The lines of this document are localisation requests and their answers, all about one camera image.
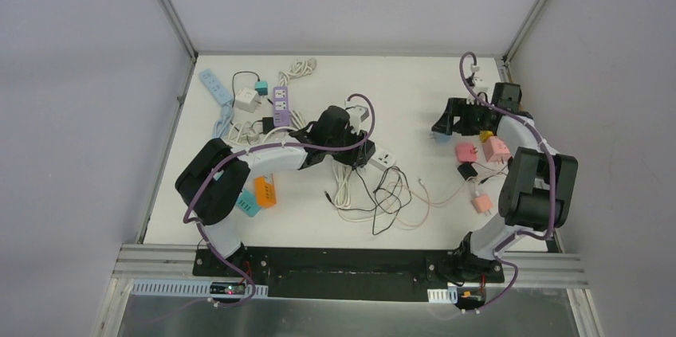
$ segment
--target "orange power adapter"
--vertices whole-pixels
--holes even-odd
[[[256,203],[263,208],[269,208],[277,204],[277,196],[274,193],[273,175],[259,176],[253,180],[256,188]]]

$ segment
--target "yellow object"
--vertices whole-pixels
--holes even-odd
[[[255,178],[253,184],[256,188],[256,203],[259,206],[269,208],[277,204],[272,174]]]
[[[479,140],[484,143],[488,138],[495,135],[492,131],[481,131],[479,132]]]

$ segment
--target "purple power strip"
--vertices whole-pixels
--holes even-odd
[[[289,126],[291,124],[289,89],[286,86],[273,88],[273,123],[275,127]]]

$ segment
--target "glass panel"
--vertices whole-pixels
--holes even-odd
[[[488,291],[489,298],[497,289]],[[206,299],[129,296],[120,337],[357,335],[578,336],[564,289],[512,289],[480,315],[452,304],[254,300],[214,309]]]

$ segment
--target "gray wall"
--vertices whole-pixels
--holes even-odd
[[[535,0],[172,0],[199,51],[502,54]]]
[[[551,0],[513,64],[538,127],[580,161],[561,232],[610,336],[673,335],[674,18],[676,0]]]
[[[156,0],[0,0],[2,335],[88,335],[187,77]]]

